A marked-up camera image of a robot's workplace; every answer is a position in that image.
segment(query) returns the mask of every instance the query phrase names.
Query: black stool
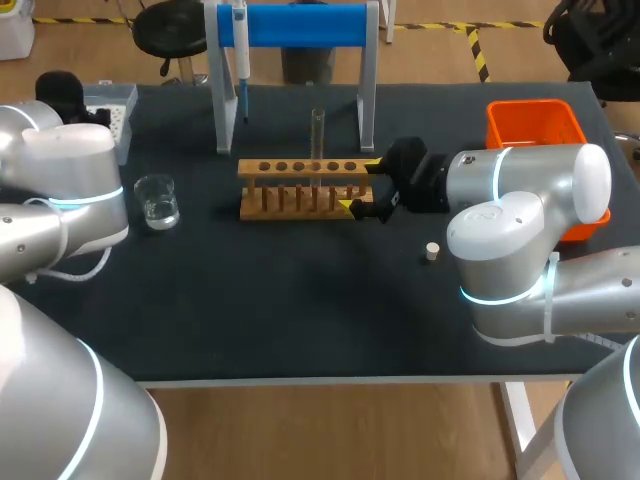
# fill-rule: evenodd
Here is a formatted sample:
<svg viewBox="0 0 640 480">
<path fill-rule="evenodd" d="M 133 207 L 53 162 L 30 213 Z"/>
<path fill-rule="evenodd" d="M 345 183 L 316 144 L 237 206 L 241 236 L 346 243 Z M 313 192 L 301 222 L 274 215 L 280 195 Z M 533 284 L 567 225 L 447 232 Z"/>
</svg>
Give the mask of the black stool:
<svg viewBox="0 0 640 480">
<path fill-rule="evenodd" d="M 207 50 L 204 6 L 197 0 L 168 0 L 138 14 L 131 28 L 133 41 L 143 52 L 164 58 L 160 75 L 167 76 L 169 63 L 178 59 L 180 82 L 202 85 L 207 75 L 194 75 L 191 57 Z"/>
</svg>

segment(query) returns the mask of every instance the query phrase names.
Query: orange container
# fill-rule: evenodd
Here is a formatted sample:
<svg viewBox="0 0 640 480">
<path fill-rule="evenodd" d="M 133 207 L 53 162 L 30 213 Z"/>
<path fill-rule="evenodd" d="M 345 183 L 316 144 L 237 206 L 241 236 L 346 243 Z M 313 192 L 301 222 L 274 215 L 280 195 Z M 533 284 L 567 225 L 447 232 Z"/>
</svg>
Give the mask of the orange container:
<svg viewBox="0 0 640 480">
<path fill-rule="evenodd" d="M 587 143 L 587 139 L 567 102 L 558 99 L 509 100 L 487 107 L 489 129 L 487 148 L 533 147 Z M 563 242 L 582 242 L 611 219 L 609 209 L 596 223 L 577 225 Z"/>
</svg>

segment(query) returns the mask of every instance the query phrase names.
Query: white cork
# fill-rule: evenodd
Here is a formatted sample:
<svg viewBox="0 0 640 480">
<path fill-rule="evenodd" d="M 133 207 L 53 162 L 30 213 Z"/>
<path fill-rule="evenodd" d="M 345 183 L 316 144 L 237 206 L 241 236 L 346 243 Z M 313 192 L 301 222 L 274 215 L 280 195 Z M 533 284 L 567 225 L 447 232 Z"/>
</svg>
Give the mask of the white cork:
<svg viewBox="0 0 640 480">
<path fill-rule="evenodd" d="M 440 252 L 440 245 L 435 242 L 427 243 L 427 260 L 435 260 L 438 257 L 438 252 Z"/>
</svg>

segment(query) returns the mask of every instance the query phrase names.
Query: wooden test tube rack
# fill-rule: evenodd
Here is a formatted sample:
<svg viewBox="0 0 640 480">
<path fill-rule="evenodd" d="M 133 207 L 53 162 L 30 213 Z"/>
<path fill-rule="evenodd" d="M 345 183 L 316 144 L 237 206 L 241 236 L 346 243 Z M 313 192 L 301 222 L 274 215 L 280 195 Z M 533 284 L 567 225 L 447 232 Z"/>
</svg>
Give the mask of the wooden test tube rack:
<svg viewBox="0 0 640 480">
<path fill-rule="evenodd" d="M 240 160 L 238 177 L 242 189 L 241 220 L 353 220 L 338 200 L 360 198 L 373 201 L 365 164 L 371 160 Z M 332 186 L 331 179 L 354 180 L 353 185 Z M 300 179 L 296 186 L 268 187 L 256 181 Z M 321 179 L 322 186 L 310 186 Z"/>
</svg>

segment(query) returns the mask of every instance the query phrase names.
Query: black tabletop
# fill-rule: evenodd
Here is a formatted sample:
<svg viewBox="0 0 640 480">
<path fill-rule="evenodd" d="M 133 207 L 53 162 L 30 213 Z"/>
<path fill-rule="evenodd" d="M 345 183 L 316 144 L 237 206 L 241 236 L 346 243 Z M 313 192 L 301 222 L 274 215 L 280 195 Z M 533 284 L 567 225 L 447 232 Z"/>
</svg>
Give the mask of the black tabletop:
<svg viewBox="0 0 640 480">
<path fill-rule="evenodd" d="M 240 222 L 237 158 L 309 155 L 312 108 L 326 111 L 325 158 L 360 157 L 356 90 L 253 87 L 231 157 L 216 155 L 208 89 L 140 89 L 121 171 L 131 231 L 95 279 L 12 288 L 136 380 L 583 373 L 609 351 L 576 338 L 503 348 L 472 328 L 446 252 L 448 215 L 397 211 L 366 222 Z M 611 223 L 563 258 L 640 243 L 633 175 L 588 84 L 379 86 L 376 156 L 418 135 L 432 152 L 483 148 L 493 100 L 561 98 L 613 169 Z M 140 228 L 137 178 L 175 179 L 182 218 Z M 421 261 L 427 242 L 438 261 Z M 59 265 L 86 271 L 96 255 Z M 628 337 L 613 337 L 625 340 Z"/>
</svg>

